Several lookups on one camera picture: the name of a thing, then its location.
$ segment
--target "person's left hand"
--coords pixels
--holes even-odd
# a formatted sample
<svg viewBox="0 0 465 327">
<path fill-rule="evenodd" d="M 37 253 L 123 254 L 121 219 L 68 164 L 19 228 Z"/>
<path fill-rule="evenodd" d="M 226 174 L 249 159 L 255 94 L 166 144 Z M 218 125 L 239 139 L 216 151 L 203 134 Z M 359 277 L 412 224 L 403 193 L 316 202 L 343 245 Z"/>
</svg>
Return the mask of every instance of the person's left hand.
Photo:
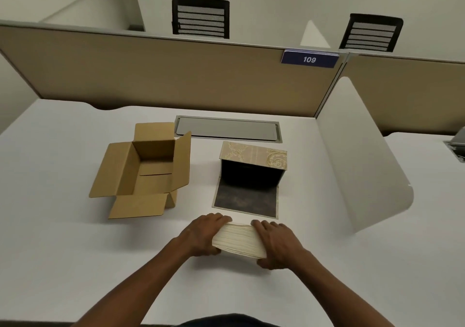
<svg viewBox="0 0 465 327">
<path fill-rule="evenodd" d="M 201 215 L 179 234 L 178 239 L 187 246 L 190 256 L 217 255 L 221 250 L 212 246 L 213 236 L 230 221 L 231 217 L 221 213 Z"/>
</svg>

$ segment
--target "white desk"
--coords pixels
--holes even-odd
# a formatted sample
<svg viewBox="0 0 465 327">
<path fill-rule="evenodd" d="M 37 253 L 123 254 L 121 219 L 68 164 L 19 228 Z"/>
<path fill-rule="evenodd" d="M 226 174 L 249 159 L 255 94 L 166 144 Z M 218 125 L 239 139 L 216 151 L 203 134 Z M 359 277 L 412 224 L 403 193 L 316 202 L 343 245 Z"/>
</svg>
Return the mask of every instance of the white desk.
<svg viewBox="0 0 465 327">
<path fill-rule="evenodd" d="M 448 137 L 387 138 L 412 182 L 414 205 L 353 235 L 314 119 L 146 107 L 99 111 L 45 100 L 0 135 L 0 319 L 77 320 L 190 220 L 216 211 L 220 140 L 193 139 L 191 182 L 162 217 L 107 220 L 112 200 L 87 197 L 108 143 L 131 140 L 137 122 L 173 121 L 178 114 L 279 121 L 284 142 L 270 146 L 289 154 L 279 220 L 394 324 L 462 325 L 465 165 L 441 143 Z M 236 222 L 253 218 L 224 213 Z M 331 326 L 289 271 L 267 272 L 221 256 L 190 259 L 144 323 L 229 312 L 282 326 Z"/>
</svg>

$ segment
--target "forearm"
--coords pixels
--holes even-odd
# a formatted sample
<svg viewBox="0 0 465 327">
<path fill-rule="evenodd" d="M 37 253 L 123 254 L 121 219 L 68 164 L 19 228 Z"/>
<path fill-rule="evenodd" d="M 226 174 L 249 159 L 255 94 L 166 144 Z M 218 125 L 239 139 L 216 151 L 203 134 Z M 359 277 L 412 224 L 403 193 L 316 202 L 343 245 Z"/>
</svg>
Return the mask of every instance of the forearm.
<svg viewBox="0 0 465 327">
<path fill-rule="evenodd" d="M 310 252 L 305 251 L 296 259 L 291 269 L 318 300 L 335 327 L 393 327 Z"/>
<path fill-rule="evenodd" d="M 74 327 L 132 327 L 141 324 L 158 294 L 189 258 L 179 238 L 120 283 L 90 309 Z"/>
</svg>

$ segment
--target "hand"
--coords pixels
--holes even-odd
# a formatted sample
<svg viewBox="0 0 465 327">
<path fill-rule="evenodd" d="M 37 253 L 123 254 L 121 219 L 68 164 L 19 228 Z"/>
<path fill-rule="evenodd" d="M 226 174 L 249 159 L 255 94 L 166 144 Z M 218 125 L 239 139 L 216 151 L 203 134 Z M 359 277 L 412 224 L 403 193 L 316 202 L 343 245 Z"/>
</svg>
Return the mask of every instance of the hand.
<svg viewBox="0 0 465 327">
<path fill-rule="evenodd" d="M 212 246 L 213 236 L 230 221 L 231 217 L 221 213 L 201 215 L 179 234 L 178 239 L 186 245 L 189 256 L 217 255 L 221 250 Z"/>
<path fill-rule="evenodd" d="M 307 253 L 299 239 L 284 224 L 252 221 L 266 250 L 266 259 L 257 260 L 257 264 L 267 269 L 293 268 L 300 256 Z"/>
</svg>

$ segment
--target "person's right arm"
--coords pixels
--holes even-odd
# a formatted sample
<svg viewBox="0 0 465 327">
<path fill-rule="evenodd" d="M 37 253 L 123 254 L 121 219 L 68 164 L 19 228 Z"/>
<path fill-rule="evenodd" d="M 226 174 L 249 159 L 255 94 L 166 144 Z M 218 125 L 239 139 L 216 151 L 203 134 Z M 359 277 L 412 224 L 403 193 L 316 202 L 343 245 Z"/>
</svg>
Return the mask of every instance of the person's right arm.
<svg viewBox="0 0 465 327">
<path fill-rule="evenodd" d="M 335 327 L 393 327 L 370 304 L 331 274 L 302 247 L 284 224 L 253 220 L 266 249 L 258 265 L 266 269 L 288 268 L 311 291 Z"/>
</svg>

